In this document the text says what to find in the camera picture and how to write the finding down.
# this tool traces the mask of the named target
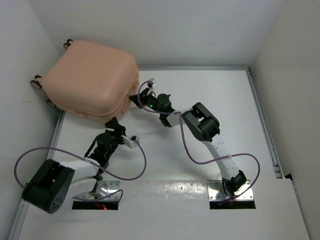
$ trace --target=cable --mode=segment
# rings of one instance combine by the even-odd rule
[[[99,205],[97,202],[94,202],[94,205],[101,210],[108,210],[105,205]]]
[[[226,199],[226,200],[222,200],[220,201],[220,204],[223,204],[223,203],[227,203],[229,201],[232,201],[238,197],[240,197],[242,194],[244,194],[246,191],[248,191],[250,188],[253,187],[253,185],[256,183],[259,175],[260,175],[260,170],[261,170],[261,166],[260,166],[260,163],[258,161],[258,159],[253,156],[252,154],[250,153],[238,153],[238,154],[233,154],[233,155],[228,155],[228,156],[222,156],[222,157],[218,157],[216,159],[212,159],[212,160],[209,160],[209,161],[204,161],[204,162],[199,162],[199,161],[196,161],[190,154],[189,150],[188,150],[188,147],[187,147],[187,143],[186,143],[186,137],[185,137],[185,133],[184,133],[184,127],[183,127],[183,118],[182,118],[182,113],[180,111],[176,111],[176,112],[173,112],[173,113],[168,113],[168,112],[161,112],[161,111],[151,111],[149,109],[146,109],[141,101],[140,101],[140,91],[141,91],[141,88],[143,85],[145,84],[148,84],[148,83],[152,83],[152,81],[148,80],[148,81],[145,81],[141,84],[141,86],[139,87],[138,89],[138,92],[137,92],[137,97],[138,97],[138,102],[139,102],[139,105],[142,109],[146,110],[147,112],[149,113],[154,113],[154,114],[167,114],[167,115],[171,115],[171,114],[179,114],[179,121],[180,121],[180,129],[181,129],[181,137],[182,137],[182,142],[183,142],[183,146],[184,146],[184,149],[185,149],[185,152],[186,154],[188,155],[188,157],[190,158],[190,160],[192,162],[194,162],[195,164],[198,164],[198,165],[205,165],[205,164],[210,164],[210,163],[213,163],[213,162],[216,162],[216,161],[219,161],[219,160],[222,160],[222,159],[226,159],[226,158],[229,158],[230,156],[231,157],[239,157],[239,156],[249,156],[249,157],[252,157],[255,161],[256,161],[256,164],[257,164],[257,167],[258,167],[258,171],[257,171],[257,174],[256,174],[256,177],[254,178],[254,180],[252,181],[250,187],[248,187],[245,191],[243,191],[241,194],[239,195],[235,195],[235,196],[231,196],[230,198]]]
[[[20,187],[22,187],[22,188],[24,189],[26,186],[19,180],[19,177],[18,177],[18,174],[17,174],[18,165],[19,165],[19,162],[21,161],[21,159],[22,159],[25,155],[27,155],[27,154],[29,154],[29,153],[31,153],[31,152],[37,151],[37,150],[55,150],[55,151],[57,151],[57,152],[61,152],[61,153],[64,153],[64,154],[68,154],[68,155],[70,155],[70,156],[72,156],[72,157],[75,157],[75,158],[80,159],[80,160],[82,160],[82,161],[85,161],[85,162],[87,162],[87,163],[89,163],[89,164],[92,164],[92,165],[96,166],[97,168],[101,169],[103,172],[105,172],[105,173],[107,173],[107,174],[109,174],[109,175],[111,175],[111,176],[113,176],[113,177],[115,177],[115,178],[117,178],[117,179],[120,179],[120,180],[123,180],[123,181],[136,180],[136,179],[140,178],[140,177],[145,173],[145,171],[146,171],[146,168],[147,168],[147,157],[146,157],[146,154],[145,154],[143,148],[141,147],[139,141],[135,140],[135,143],[136,143],[137,146],[140,148],[140,150],[141,150],[141,152],[142,152],[142,155],[143,155],[143,158],[144,158],[144,167],[143,167],[143,170],[142,170],[142,172],[141,172],[138,176],[136,176],[136,177],[124,178],[124,177],[121,177],[121,176],[117,176],[117,175],[109,172],[108,170],[104,169],[104,168],[101,167],[100,165],[96,164],[95,162],[91,161],[90,159],[85,159],[85,158],[83,158],[83,157],[81,157],[81,156],[78,156],[78,155],[72,153],[72,152],[69,152],[69,151],[66,151],[66,150],[63,150],[63,149],[59,149],[59,148],[56,148],[56,147],[41,146],[41,147],[32,148],[32,149],[24,152],[24,153],[17,159],[17,161],[16,161],[15,164],[14,164],[14,169],[13,169],[14,178],[15,178],[16,182],[20,185]],[[97,199],[83,199],[83,198],[80,198],[80,197],[74,197],[74,199],[77,199],[77,200],[80,200],[80,201],[83,201],[83,202],[92,202],[92,203],[94,203],[94,202],[98,202],[98,201],[101,201],[101,200],[103,200],[103,199],[106,199],[106,198],[108,198],[108,197],[111,197],[112,195],[114,195],[114,194],[116,194],[116,193],[119,193],[119,192],[121,192],[121,196],[120,196],[120,198],[119,198],[119,202],[120,202],[120,200],[121,200],[121,198],[122,198],[122,196],[123,196],[123,194],[124,194],[124,191],[123,191],[122,189],[119,189],[119,190],[116,191],[116,192],[113,192],[113,193],[111,193],[111,194],[108,194],[108,195],[106,195],[106,196],[104,196],[104,197],[97,198]]]

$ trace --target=black caster wheel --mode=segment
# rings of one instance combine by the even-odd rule
[[[70,45],[71,45],[70,43],[66,42],[65,44],[63,44],[63,47],[65,50],[67,50],[70,47]]]
[[[39,75],[35,75],[35,76],[34,76],[34,79],[35,79],[35,80],[41,79],[41,78],[42,78],[42,76],[39,76]]]
[[[47,104],[49,104],[51,107],[56,108],[57,106],[50,100],[46,101]]]
[[[40,83],[38,81],[32,80],[30,81],[30,84],[32,87],[36,88],[36,89],[41,89],[42,86],[40,85]]]

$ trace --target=white floor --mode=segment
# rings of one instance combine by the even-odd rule
[[[206,180],[220,177],[217,165],[192,163],[178,126],[165,128],[157,114],[132,104],[120,124],[126,127],[128,136],[139,137],[147,156],[147,170],[137,181],[121,181],[124,196],[119,210],[71,210],[72,200],[66,200],[58,212],[48,215],[30,205],[19,239],[308,239],[291,182],[275,177],[246,72],[140,72],[141,83],[150,78],[159,83],[157,94],[172,94],[175,109],[203,103],[218,118],[221,136],[231,154],[251,153],[259,159],[260,178],[253,187],[256,209],[210,210]],[[83,156],[104,130],[103,124],[66,113],[57,147]],[[185,132],[194,158],[211,159],[187,127]],[[54,159],[66,161],[68,156],[56,152]],[[255,177],[257,166],[252,159],[235,160],[248,179]],[[129,178],[142,168],[139,149],[120,146],[108,170]]]

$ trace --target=peach suitcase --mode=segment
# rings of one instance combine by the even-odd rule
[[[139,72],[128,52],[68,40],[66,52],[44,76],[36,77],[51,105],[100,123],[120,118],[137,92]]]

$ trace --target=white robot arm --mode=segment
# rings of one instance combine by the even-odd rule
[[[235,192],[246,183],[247,178],[225,147],[220,136],[220,124],[217,118],[200,102],[184,110],[174,110],[169,100],[170,95],[161,93],[157,98],[153,96],[155,86],[157,86],[156,81],[151,79],[148,81],[146,89],[129,98],[139,108],[147,106],[155,113],[159,113],[159,119],[165,127],[171,128],[180,125],[182,121],[182,124],[187,125],[193,136],[208,148],[214,159],[228,156],[217,160],[216,163],[221,172],[226,194],[234,196]]]
[[[126,128],[119,125],[115,117],[105,126],[107,130],[94,139],[84,156],[85,161],[45,160],[25,186],[22,198],[52,214],[61,207],[65,199],[83,193],[94,194],[102,180],[101,174],[108,167],[109,159],[118,145],[133,149],[139,142],[136,136],[126,136]]]

